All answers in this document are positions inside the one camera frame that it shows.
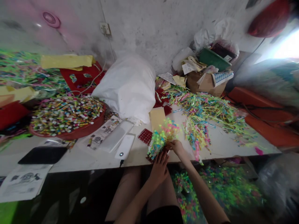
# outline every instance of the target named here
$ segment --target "cardboard box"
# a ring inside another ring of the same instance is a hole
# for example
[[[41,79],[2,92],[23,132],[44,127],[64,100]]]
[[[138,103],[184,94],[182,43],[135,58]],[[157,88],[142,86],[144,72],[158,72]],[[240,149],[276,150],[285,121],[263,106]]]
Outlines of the cardboard box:
[[[198,85],[197,81],[202,77],[202,75],[202,73],[195,71],[188,73],[186,83],[187,88],[189,88],[192,93],[207,92],[213,96],[220,97],[224,91],[227,81],[217,87],[214,87],[212,75],[206,74],[201,84]]]

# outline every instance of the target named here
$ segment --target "green box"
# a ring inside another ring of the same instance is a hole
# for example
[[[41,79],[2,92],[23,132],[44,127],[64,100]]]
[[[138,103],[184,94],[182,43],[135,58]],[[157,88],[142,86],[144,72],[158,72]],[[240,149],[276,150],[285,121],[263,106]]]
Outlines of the green box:
[[[224,71],[231,63],[223,59],[221,56],[217,55],[214,51],[211,51],[208,48],[202,49],[201,53],[199,54],[199,61],[202,63],[209,65],[214,65],[216,68],[219,69],[219,72]]]

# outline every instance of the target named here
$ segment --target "white power bank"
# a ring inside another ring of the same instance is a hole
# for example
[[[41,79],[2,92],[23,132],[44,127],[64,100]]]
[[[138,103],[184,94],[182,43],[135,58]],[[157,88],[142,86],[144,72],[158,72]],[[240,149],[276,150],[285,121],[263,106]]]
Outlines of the white power bank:
[[[135,135],[133,134],[126,134],[123,137],[115,154],[116,159],[125,160],[128,158],[134,139]]]
[[[133,127],[133,123],[122,121],[100,144],[99,149],[106,152],[113,152],[120,144],[121,140]]]

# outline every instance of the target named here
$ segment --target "red bag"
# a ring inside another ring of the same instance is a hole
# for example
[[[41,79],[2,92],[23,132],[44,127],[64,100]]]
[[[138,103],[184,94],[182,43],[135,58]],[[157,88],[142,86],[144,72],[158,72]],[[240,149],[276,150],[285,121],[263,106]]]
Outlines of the red bag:
[[[255,37],[277,36],[286,27],[289,16],[288,0],[276,0],[255,17],[248,33]]]

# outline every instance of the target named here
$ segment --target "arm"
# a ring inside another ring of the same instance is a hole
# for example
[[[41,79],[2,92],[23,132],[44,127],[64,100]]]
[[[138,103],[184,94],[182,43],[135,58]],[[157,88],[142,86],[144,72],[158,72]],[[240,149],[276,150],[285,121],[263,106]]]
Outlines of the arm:
[[[135,198],[115,221],[115,223],[135,223],[137,216],[149,197],[156,190],[156,188],[165,180],[167,177],[167,153],[161,153],[156,159],[153,165],[153,169],[150,173],[150,177],[137,193]]]
[[[182,143],[178,140],[174,140],[168,145],[168,149],[173,150],[185,166],[207,222],[209,224],[229,222],[229,219],[220,204],[189,160],[188,154],[184,150]]]

